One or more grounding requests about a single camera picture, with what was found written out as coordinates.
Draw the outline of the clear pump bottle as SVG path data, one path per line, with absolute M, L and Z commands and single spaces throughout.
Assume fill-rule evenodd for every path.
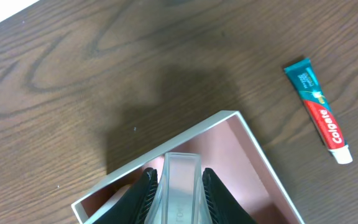
M 157 191 L 144 220 L 150 224 L 209 224 L 198 154 L 168 152 L 158 174 Z

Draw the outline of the white box pink interior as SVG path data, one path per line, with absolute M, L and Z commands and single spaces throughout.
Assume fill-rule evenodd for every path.
M 167 152 L 199 154 L 257 223 L 303 223 L 280 179 L 238 111 L 220 111 L 108 174 L 71 208 L 90 223 L 107 201 L 115 202 L 146 167 L 159 172 Z

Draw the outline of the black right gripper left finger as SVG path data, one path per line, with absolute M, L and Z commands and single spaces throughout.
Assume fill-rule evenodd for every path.
M 144 223 L 158 188 L 157 170 L 146 168 L 140 179 L 94 224 Z

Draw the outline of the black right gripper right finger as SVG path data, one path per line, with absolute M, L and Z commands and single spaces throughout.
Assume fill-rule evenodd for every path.
M 202 175 L 204 194 L 213 224 L 256 224 L 211 168 Z

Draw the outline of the red green toothpaste tube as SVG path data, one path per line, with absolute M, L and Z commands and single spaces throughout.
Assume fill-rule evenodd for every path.
M 353 158 L 349 145 L 321 89 L 310 59 L 306 58 L 285 67 L 284 72 L 298 92 L 312 122 L 336 162 L 351 163 Z

